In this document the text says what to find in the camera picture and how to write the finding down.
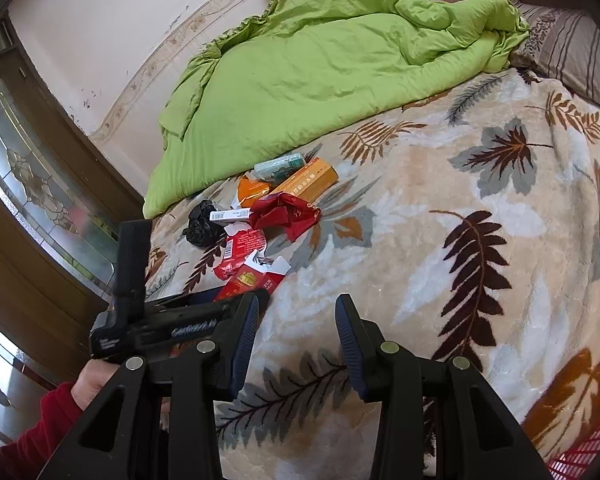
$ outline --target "blanket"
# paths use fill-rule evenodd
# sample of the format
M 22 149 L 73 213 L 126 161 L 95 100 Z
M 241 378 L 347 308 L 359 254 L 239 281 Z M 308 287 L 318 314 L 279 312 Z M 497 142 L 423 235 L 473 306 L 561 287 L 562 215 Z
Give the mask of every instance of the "blanket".
M 508 0 L 272 0 L 191 60 L 160 115 L 144 214 L 382 110 L 497 72 Z
M 243 391 L 216 406 L 226 478 L 368 479 L 380 410 L 350 389 L 339 356 L 334 302 L 344 292 L 417 356 L 469 358 L 546 460 L 591 434 L 600 108 L 558 80 L 510 69 L 299 152 L 340 179 L 317 200 L 316 226 L 292 244 L 284 233 L 269 239 L 267 256 L 292 270 L 258 329 Z M 228 206 L 237 181 L 157 220 L 148 300 L 222 285 L 212 272 L 222 242 L 202 251 L 181 232 L 199 200 Z

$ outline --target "barcode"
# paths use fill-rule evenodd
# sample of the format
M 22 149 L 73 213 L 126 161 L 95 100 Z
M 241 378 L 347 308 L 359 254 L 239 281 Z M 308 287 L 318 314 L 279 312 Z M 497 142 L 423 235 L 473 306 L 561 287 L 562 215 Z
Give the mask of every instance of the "barcode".
M 226 247 L 224 248 L 224 256 L 222 257 L 222 259 L 228 260 L 231 257 L 233 252 L 234 252 L 234 241 L 229 240 L 226 243 Z

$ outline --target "red plastic basket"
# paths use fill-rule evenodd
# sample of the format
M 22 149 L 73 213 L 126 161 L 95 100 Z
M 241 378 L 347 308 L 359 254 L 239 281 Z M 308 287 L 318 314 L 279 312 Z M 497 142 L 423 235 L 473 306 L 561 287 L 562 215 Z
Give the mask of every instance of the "red plastic basket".
M 599 451 L 600 426 L 587 440 L 550 460 L 547 467 L 555 480 L 577 480 Z

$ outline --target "silver screw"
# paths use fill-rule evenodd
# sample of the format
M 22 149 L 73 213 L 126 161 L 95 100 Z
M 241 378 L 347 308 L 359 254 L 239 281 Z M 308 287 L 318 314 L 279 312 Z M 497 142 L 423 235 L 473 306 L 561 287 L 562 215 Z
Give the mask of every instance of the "silver screw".
M 469 366 L 471 366 L 469 359 L 462 357 L 461 355 L 454 357 L 454 360 L 451 362 L 456 368 L 458 368 L 458 370 L 466 370 Z
M 143 362 L 144 361 L 142 361 L 141 357 L 134 356 L 126 360 L 125 366 L 131 371 L 138 370 L 138 368 L 142 366 Z
M 196 348 L 201 354 L 208 354 L 216 348 L 216 343 L 211 341 L 211 339 L 205 339 L 204 341 L 200 341 L 196 345 Z
M 385 354 L 395 354 L 400 349 L 400 346 L 398 343 L 394 343 L 393 341 L 385 341 L 380 345 L 380 349 Z

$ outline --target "red sleeve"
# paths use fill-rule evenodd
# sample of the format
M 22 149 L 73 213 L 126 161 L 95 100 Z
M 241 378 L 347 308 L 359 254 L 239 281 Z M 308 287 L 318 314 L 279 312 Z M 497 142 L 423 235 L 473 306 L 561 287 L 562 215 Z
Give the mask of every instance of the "red sleeve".
M 73 383 L 60 384 L 40 400 L 40 422 L 13 444 L 0 447 L 4 466 L 18 480 L 35 479 L 82 410 L 71 396 Z

